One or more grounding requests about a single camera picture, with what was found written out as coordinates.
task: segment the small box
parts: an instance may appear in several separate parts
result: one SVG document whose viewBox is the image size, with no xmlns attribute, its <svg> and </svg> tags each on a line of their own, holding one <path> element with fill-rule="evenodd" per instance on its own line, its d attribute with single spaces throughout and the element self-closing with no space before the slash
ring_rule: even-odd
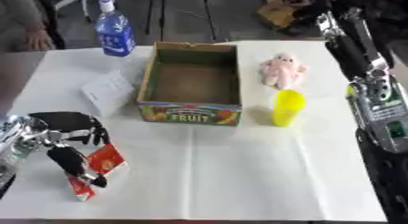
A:
<svg viewBox="0 0 408 224">
<path fill-rule="evenodd" d="M 295 10 L 296 8 L 289 3 L 282 0 L 272 0 L 258 10 L 258 15 L 268 24 L 285 28 L 295 20 L 293 17 Z"/>
<path fill-rule="evenodd" d="M 146 121 L 237 126 L 237 47 L 156 43 L 138 106 Z"/>
<path fill-rule="evenodd" d="M 102 193 L 117 183 L 119 177 L 126 175 L 128 164 L 112 145 L 105 145 L 87 156 L 89 167 L 97 173 L 102 173 L 107 178 L 107 187 L 98 188 L 87 185 L 76 177 L 66 174 L 70 187 L 76 197 L 81 201 L 87 201 L 96 194 Z"/>
</svg>

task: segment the table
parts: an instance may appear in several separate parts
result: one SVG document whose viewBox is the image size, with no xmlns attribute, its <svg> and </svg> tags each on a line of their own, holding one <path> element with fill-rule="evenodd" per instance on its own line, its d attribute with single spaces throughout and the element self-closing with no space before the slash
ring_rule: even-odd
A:
<svg viewBox="0 0 408 224">
<path fill-rule="evenodd" d="M 77 202 L 60 169 L 38 152 L 0 202 L 0 218 L 384 221 L 353 136 L 347 81 L 323 42 L 237 45 L 238 127 L 146 123 L 129 105 L 101 118 L 131 168 L 121 185 Z M 78 89 L 118 66 L 142 69 L 150 50 L 140 46 L 123 60 L 97 48 L 49 52 L 11 113 L 95 115 Z M 275 93 L 257 73 L 259 62 L 278 52 L 293 52 L 310 67 L 301 89 L 308 105 L 290 128 L 265 118 Z"/>
</svg>

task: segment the person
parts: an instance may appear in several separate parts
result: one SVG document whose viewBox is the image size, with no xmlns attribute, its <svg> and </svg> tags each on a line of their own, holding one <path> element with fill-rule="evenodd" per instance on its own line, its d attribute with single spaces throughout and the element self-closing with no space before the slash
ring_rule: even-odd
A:
<svg viewBox="0 0 408 224">
<path fill-rule="evenodd" d="M 36 0 L 0 0 L 0 52 L 54 49 L 48 21 Z"/>
</svg>

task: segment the pink octopus toy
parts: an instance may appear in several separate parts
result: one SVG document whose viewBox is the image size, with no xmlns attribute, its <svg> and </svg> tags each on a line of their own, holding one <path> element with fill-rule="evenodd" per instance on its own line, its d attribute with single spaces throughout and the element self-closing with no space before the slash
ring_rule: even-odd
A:
<svg viewBox="0 0 408 224">
<path fill-rule="evenodd" d="M 260 68 L 262 83 L 278 89 L 297 87 L 305 71 L 306 66 L 301 65 L 295 56 L 287 53 L 277 54 L 272 60 L 261 64 Z"/>
</svg>

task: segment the red package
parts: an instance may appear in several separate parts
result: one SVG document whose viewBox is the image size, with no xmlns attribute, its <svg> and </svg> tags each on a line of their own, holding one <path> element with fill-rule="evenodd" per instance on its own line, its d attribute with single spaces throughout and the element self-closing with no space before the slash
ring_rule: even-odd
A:
<svg viewBox="0 0 408 224">
<path fill-rule="evenodd" d="M 112 174 L 120 173 L 128 165 L 115 147 L 111 144 L 105 145 L 97 151 L 87 156 L 89 167 L 98 173 L 102 173 L 107 178 L 107 185 L 114 179 Z M 66 174 L 71 188 L 81 201 L 87 201 L 94 197 L 100 189 L 88 186 L 76 177 Z"/>
</svg>

